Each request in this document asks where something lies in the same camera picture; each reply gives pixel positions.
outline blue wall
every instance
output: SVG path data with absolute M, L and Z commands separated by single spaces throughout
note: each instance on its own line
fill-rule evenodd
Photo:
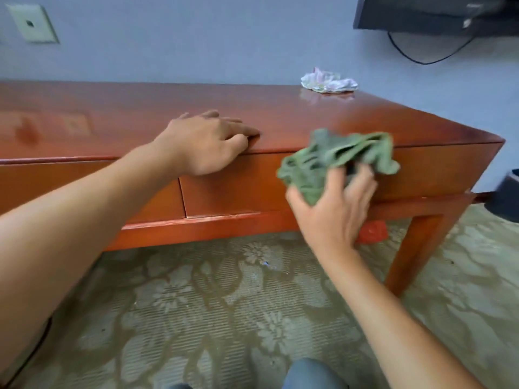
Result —
M 475 191 L 519 167 L 519 39 L 477 39 L 419 66 L 354 31 L 357 0 L 2 0 L 43 5 L 59 45 L 28 45 L 0 5 L 0 78 L 298 84 L 314 65 L 362 90 L 508 140 Z M 430 61 L 464 39 L 395 35 Z

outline desk leg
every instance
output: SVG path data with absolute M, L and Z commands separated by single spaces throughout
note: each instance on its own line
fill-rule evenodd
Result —
M 386 277 L 386 287 L 400 296 L 425 266 L 465 209 L 472 195 L 448 207 L 448 213 L 414 217 Z

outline white tissue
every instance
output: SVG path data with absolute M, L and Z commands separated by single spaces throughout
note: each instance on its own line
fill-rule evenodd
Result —
M 341 79 L 340 73 L 321 71 L 317 67 L 312 73 L 307 73 L 301 78 L 301 85 L 318 93 L 342 93 L 354 91 L 359 87 L 353 79 Z

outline green rag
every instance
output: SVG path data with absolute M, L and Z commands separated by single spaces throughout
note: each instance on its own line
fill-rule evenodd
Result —
M 400 165 L 392 159 L 392 153 L 393 139 L 386 132 L 337 136 L 325 129 L 315 130 L 308 147 L 283 158 L 277 176 L 287 187 L 294 184 L 306 202 L 314 206 L 323 193 L 328 168 L 360 161 L 370 164 L 376 172 L 393 175 Z M 348 172 L 346 184 L 353 176 Z

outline wooden desk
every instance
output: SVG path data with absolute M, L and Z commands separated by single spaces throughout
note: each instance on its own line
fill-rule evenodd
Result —
M 207 109 L 263 134 L 228 168 L 181 177 L 121 230 L 109 249 L 297 229 L 275 171 L 316 128 L 393 134 L 397 175 L 380 176 L 371 219 L 413 217 L 386 285 L 400 294 L 465 208 L 504 140 L 357 92 L 298 86 L 5 82 L 0 84 L 0 213 L 107 166 L 168 121 Z

